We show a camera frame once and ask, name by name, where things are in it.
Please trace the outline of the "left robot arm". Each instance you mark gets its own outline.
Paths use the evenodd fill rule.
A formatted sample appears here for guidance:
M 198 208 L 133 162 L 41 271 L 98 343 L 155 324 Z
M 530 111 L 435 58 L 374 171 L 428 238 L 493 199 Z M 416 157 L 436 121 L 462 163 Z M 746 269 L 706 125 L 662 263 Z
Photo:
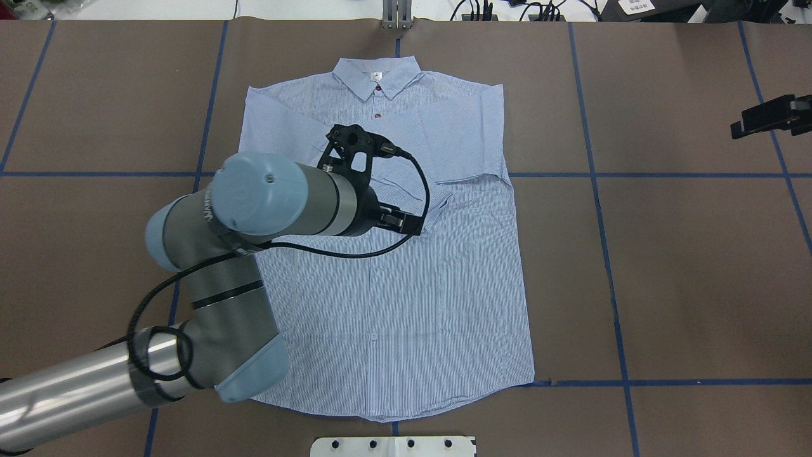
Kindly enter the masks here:
M 254 255 L 279 237 L 358 236 L 373 228 L 421 230 L 378 201 L 370 164 L 327 154 L 317 167 L 278 154 L 239 153 L 205 190 L 148 222 L 148 251 L 171 277 L 136 306 L 119 341 L 29 375 L 2 380 L 2 455 L 25 454 L 102 423 L 215 390 L 240 402 L 268 390 L 288 368 Z

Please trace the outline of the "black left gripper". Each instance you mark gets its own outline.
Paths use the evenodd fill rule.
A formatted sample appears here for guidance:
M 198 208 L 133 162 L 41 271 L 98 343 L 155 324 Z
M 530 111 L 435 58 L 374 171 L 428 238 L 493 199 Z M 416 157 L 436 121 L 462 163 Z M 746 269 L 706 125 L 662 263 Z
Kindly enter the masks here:
M 367 234 L 373 228 L 380 228 L 407 236 L 419 236 L 423 225 L 424 216 L 403 212 L 398 206 L 381 203 L 371 187 L 357 193 L 355 210 L 356 237 Z

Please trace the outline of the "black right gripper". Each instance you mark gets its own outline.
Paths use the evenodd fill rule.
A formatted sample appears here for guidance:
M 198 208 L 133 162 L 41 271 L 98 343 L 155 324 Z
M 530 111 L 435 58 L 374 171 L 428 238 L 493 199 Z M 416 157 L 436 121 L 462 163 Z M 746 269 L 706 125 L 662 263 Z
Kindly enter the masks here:
M 783 95 L 740 113 L 730 126 L 731 139 L 774 130 L 789 131 L 792 136 L 811 132 L 811 95 Z

